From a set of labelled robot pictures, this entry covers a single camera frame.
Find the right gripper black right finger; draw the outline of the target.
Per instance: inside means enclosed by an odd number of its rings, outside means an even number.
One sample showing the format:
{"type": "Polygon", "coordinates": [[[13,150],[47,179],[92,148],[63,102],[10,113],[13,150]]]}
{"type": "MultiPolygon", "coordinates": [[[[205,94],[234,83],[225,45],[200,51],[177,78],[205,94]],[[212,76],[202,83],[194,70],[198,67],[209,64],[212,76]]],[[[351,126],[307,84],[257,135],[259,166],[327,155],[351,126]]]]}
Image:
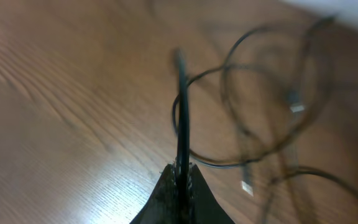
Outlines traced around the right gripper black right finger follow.
{"type": "Polygon", "coordinates": [[[190,223],[234,224],[215,199],[197,165],[190,168],[190,223]]]}

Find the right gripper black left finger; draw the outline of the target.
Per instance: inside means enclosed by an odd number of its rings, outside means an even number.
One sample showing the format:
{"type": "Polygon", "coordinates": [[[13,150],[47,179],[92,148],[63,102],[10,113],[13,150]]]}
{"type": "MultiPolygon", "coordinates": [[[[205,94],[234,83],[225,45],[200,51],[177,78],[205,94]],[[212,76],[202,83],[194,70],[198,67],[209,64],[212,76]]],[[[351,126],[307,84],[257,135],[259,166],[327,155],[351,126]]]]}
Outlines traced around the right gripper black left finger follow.
{"type": "Polygon", "coordinates": [[[167,164],[148,201],[130,224],[178,223],[178,199],[175,166],[167,164]]]}

